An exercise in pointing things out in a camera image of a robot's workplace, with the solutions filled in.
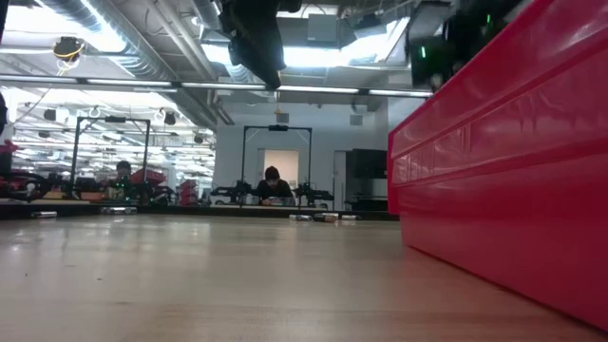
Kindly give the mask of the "grey ceiling unit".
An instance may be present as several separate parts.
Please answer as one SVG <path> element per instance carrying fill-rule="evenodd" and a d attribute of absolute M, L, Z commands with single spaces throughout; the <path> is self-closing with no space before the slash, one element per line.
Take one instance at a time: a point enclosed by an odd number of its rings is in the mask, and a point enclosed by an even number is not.
<path fill-rule="evenodd" d="M 310 14 L 307 43 L 312 46 L 334 46 L 337 43 L 336 18 L 327 14 Z"/>

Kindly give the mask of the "red plastic bin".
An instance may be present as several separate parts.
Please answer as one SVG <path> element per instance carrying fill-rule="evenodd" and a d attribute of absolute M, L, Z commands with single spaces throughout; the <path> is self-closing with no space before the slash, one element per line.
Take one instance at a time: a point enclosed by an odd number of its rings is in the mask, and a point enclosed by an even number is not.
<path fill-rule="evenodd" d="M 389 133 L 405 244 L 608 332 L 608 0 L 533 0 Z"/>

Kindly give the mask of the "black metal table frame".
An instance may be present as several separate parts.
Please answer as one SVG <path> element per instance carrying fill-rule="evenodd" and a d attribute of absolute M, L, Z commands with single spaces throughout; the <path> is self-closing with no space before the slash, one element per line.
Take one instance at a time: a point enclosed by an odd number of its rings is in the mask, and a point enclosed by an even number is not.
<path fill-rule="evenodd" d="M 101 215 L 104 208 L 122 208 L 113 204 L 73 203 L 19 203 L 0 202 L 1 219 L 26 219 L 37 212 L 55 212 L 59 218 Z M 135 206 L 138 214 L 161 216 L 206 216 L 230 218 L 286 219 L 289 215 L 337 214 L 339 217 L 356 216 L 361 220 L 397 221 L 398 215 L 388 212 L 318 211 L 313 209 L 272 206 L 200 207 L 200 206 Z"/>

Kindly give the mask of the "black station frame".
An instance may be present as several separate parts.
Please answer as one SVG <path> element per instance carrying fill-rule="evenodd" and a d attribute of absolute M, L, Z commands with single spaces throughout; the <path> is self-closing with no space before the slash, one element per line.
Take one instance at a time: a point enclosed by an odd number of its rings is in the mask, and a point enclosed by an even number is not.
<path fill-rule="evenodd" d="M 291 149 L 280 149 L 279 147 L 264 147 L 259 149 L 256 154 L 256 161 L 258 166 L 256 168 L 255 179 L 250 184 L 251 189 L 247 192 L 247 195 L 251 195 L 254 198 L 254 205 L 261 205 L 257 196 L 257 185 L 264 179 L 264 171 L 269 166 L 274 166 L 278 169 L 280 177 L 289 183 L 291 190 L 298 186 L 300 177 L 303 176 L 304 181 L 310 179 L 312 172 L 312 138 L 313 130 L 310 127 L 289 127 L 287 125 L 274 124 L 274 125 L 245 125 L 242 133 L 242 152 L 241 152 L 241 170 L 239 183 L 243 185 L 246 180 L 246 157 L 247 142 L 250 141 L 255 134 L 260 131 L 266 131 L 268 133 L 278 133 L 282 138 L 290 139 L 288 132 L 294 132 L 296 136 L 302 138 L 304 143 L 307 144 L 308 161 L 306 163 L 307 174 L 304 174 L 300 170 L 300 158 L 301 152 L 297 148 Z M 294 194 L 293 199 L 284 199 L 282 202 L 275 203 L 273 205 L 261 205 L 261 206 L 272 206 L 272 207 L 299 207 L 297 198 Z"/>
<path fill-rule="evenodd" d="M 98 122 L 100 118 L 93 118 L 90 116 L 78 117 L 74 132 L 74 143 L 72 149 L 72 159 L 71 159 L 71 167 L 70 167 L 70 177 L 67 187 L 67 195 L 73 199 L 78 200 L 80 196 L 76 191 L 76 168 L 77 168 L 77 159 L 78 152 L 80 147 L 80 136 L 82 133 L 87 131 L 87 127 L 82 128 L 82 122 L 87 121 L 89 124 L 95 124 Z M 141 176 L 141 184 L 147 183 L 147 166 L 148 166 L 148 147 L 149 147 L 149 139 L 151 133 L 151 121 L 148 119 L 132 119 L 126 117 L 119 116 L 107 116 L 103 118 L 103 121 L 111 124 L 125 124 L 127 122 L 131 122 L 133 124 L 143 123 L 145 124 L 144 131 L 144 151 L 143 151 L 143 160 L 142 160 L 142 176 Z"/>

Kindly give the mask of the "red wheeled machine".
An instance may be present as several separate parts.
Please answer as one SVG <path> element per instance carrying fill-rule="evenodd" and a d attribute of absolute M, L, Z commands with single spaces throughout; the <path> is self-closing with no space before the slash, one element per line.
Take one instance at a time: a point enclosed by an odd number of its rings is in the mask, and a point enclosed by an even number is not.
<path fill-rule="evenodd" d="M 40 200 L 51 190 L 51 184 L 42 176 L 11 168 L 12 154 L 17 149 L 10 140 L 0 144 L 0 200 Z"/>

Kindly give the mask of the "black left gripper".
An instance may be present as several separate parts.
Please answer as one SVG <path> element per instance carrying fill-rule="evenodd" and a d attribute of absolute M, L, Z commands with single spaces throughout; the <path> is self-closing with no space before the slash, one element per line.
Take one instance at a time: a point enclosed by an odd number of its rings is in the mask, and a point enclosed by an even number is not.
<path fill-rule="evenodd" d="M 281 86 L 279 71 L 284 68 L 282 38 L 276 16 L 280 11 L 300 11 L 302 0 L 219 0 L 221 29 L 231 37 L 241 37 L 255 46 L 278 48 L 229 48 L 233 65 L 243 65 L 269 89 Z"/>

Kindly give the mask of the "black monitor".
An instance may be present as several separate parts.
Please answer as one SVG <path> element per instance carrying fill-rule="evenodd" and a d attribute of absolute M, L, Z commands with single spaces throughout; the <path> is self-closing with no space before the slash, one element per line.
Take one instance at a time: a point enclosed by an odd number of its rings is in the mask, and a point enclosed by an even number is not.
<path fill-rule="evenodd" d="M 388 174 L 386 150 L 353 149 L 346 153 L 348 174 L 358 179 L 385 179 Z"/>

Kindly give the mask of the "small red cabinet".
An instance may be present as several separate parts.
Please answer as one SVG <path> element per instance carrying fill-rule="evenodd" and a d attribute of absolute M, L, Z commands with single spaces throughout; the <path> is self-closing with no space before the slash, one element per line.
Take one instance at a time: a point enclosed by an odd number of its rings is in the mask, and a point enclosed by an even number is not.
<path fill-rule="evenodd" d="M 180 184 L 179 205 L 196 206 L 199 204 L 198 183 L 195 180 L 185 180 Z"/>

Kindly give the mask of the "fluorescent light strip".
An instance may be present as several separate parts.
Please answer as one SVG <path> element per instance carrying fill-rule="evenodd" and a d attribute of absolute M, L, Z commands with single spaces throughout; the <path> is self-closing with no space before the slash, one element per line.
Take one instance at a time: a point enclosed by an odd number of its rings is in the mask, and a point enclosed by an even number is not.
<path fill-rule="evenodd" d="M 182 81 L 148 81 L 130 79 L 103 79 L 85 77 L 38 76 L 20 74 L 1 74 L 0 84 L 12 86 L 51 86 L 65 88 L 128 88 L 155 92 L 176 92 L 179 89 L 205 89 L 230 91 L 272 91 L 264 84 L 236 84 L 219 82 L 182 82 Z M 336 86 L 282 85 L 278 92 L 318 93 L 331 95 L 394 97 L 394 98 L 429 98 L 432 93 L 410 89 L 375 89 Z"/>

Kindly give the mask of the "black round ceiling device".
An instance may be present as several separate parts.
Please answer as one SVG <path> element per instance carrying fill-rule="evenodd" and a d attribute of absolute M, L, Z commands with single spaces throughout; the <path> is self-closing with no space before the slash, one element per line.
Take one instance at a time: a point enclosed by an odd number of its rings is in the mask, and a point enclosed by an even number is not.
<path fill-rule="evenodd" d="M 81 52 L 85 49 L 86 43 L 76 37 L 62 36 L 52 47 L 53 55 L 59 60 L 72 63 L 76 62 Z"/>

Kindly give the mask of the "person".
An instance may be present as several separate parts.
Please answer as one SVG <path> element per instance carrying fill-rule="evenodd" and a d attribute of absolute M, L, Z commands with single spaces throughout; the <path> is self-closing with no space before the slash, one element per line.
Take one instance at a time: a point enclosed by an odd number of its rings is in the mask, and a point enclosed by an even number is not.
<path fill-rule="evenodd" d="M 117 178 L 115 184 L 117 187 L 124 188 L 130 183 L 132 166 L 128 161 L 119 161 L 116 164 Z"/>
<path fill-rule="evenodd" d="M 294 198 L 289 183 L 280 177 L 278 169 L 274 166 L 265 169 L 264 179 L 258 183 L 256 192 L 261 205 L 273 205 Z"/>

